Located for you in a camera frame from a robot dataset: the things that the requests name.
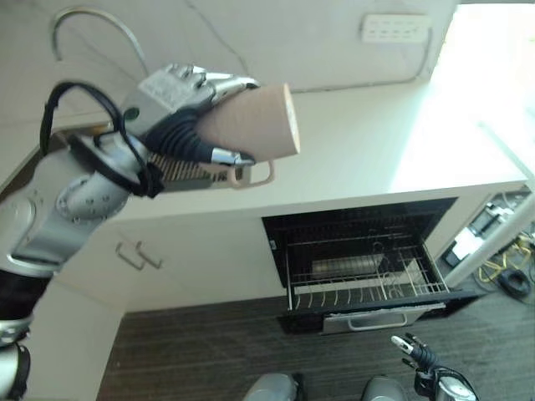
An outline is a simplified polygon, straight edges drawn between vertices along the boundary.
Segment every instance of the cup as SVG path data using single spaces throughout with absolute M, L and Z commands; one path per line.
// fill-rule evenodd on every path
M 237 189 L 265 185 L 275 179 L 273 161 L 296 155 L 301 150 L 292 95 L 287 84 L 249 89 L 216 106 L 197 124 L 203 140 L 223 149 L 250 154 L 258 162 L 267 161 L 265 180 L 242 183 L 236 167 L 204 166 L 227 171 L 228 183 Z

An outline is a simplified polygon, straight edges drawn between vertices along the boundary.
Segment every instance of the electrical outlet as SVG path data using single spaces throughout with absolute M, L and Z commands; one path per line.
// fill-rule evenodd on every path
M 431 19 L 420 14 L 368 14 L 362 23 L 365 43 L 422 43 Z

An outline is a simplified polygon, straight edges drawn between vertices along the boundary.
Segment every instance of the dark carpet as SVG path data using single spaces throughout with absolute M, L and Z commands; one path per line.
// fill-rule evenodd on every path
M 236 401 L 269 372 L 303 373 L 311 400 L 358 400 L 376 374 L 422 399 L 389 341 L 405 330 L 288 336 L 275 320 L 284 305 L 271 298 L 125 315 L 99 401 Z M 409 331 L 464 373 L 481 400 L 535 397 L 534 306 L 495 292 Z

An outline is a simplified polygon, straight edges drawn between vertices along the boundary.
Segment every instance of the dishwasher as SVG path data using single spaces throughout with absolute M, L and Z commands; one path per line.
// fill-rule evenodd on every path
M 451 290 L 425 239 L 455 198 L 262 219 L 288 333 L 362 332 L 444 317 L 477 298 Z

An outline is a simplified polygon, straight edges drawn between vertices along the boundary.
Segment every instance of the white countertop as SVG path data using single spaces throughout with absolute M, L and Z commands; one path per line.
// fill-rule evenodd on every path
M 455 99 L 431 84 L 294 95 L 301 154 L 249 190 L 133 198 L 114 221 L 165 216 L 269 216 L 458 195 L 525 176 Z M 253 168 L 252 178 L 265 170 Z

